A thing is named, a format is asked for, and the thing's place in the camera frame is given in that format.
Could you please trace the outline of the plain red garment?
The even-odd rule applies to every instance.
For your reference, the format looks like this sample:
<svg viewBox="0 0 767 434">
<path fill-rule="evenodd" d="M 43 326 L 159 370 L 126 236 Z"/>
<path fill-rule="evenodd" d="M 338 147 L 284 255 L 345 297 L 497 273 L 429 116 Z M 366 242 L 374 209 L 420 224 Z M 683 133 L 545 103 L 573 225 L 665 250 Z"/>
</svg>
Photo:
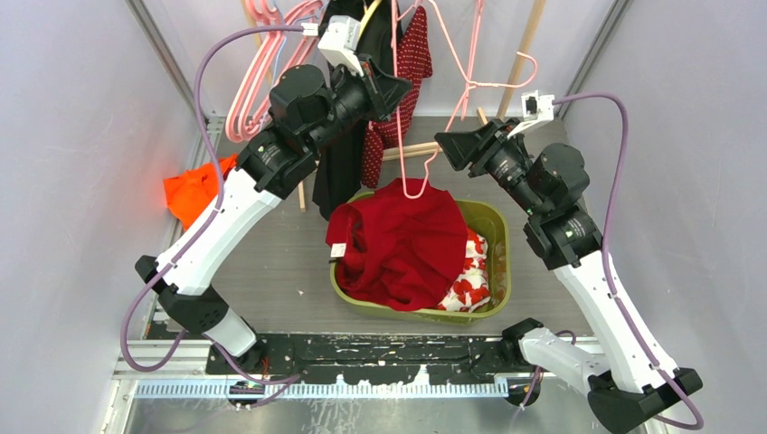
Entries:
<svg viewBox="0 0 767 434">
<path fill-rule="evenodd" d="M 342 245 L 337 285 L 352 299 L 396 311 L 435 308 L 463 270 L 467 225 L 447 190 L 427 184 L 409 199 L 397 178 L 331 212 L 326 243 Z"/>
</svg>

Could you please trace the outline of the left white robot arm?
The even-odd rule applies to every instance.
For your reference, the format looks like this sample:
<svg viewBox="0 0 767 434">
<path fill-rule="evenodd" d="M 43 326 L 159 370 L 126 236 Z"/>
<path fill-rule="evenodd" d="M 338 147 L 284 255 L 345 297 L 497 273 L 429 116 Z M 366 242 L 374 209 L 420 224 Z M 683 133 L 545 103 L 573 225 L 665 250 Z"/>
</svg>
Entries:
<svg viewBox="0 0 767 434">
<path fill-rule="evenodd" d="M 215 291 L 213 276 L 257 222 L 315 171 L 329 145 L 362 121 L 389 119 L 412 88 L 368 56 L 360 64 L 359 73 L 339 65 L 330 77 L 313 65 L 287 69 L 270 90 L 271 122 L 238 154 L 222 193 L 171 248 L 137 261 L 167 314 L 220 345 L 242 373 L 258 370 L 264 351 L 256 332 Z"/>
</svg>

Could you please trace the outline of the red poppy floral skirt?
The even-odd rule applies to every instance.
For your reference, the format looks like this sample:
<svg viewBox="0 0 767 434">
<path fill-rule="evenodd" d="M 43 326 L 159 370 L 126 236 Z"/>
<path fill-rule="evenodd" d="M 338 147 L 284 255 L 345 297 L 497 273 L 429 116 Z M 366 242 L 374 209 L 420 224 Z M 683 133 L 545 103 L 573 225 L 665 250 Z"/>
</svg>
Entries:
<svg viewBox="0 0 767 434">
<path fill-rule="evenodd" d="M 438 310 L 473 313 L 491 299 L 487 272 L 488 242 L 470 227 L 467 234 L 463 269 L 436 306 Z"/>
</svg>

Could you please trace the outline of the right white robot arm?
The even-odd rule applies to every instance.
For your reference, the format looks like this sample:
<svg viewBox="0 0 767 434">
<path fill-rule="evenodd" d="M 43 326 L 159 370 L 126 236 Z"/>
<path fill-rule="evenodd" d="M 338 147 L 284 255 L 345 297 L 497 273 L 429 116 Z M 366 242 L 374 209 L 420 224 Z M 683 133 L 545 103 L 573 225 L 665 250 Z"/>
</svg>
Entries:
<svg viewBox="0 0 767 434">
<path fill-rule="evenodd" d="M 440 132 L 453 169 L 491 176 L 526 213 L 526 241 L 581 309 L 601 355 L 566 343 L 527 318 L 504 330 L 502 358 L 513 371 L 543 368 L 581 393 L 600 424 L 627 433 L 699 391 L 699 374 L 662 349 L 639 317 L 581 206 L 590 178 L 581 152 L 563 143 L 531 156 L 516 122 L 492 120 L 469 132 Z"/>
</svg>

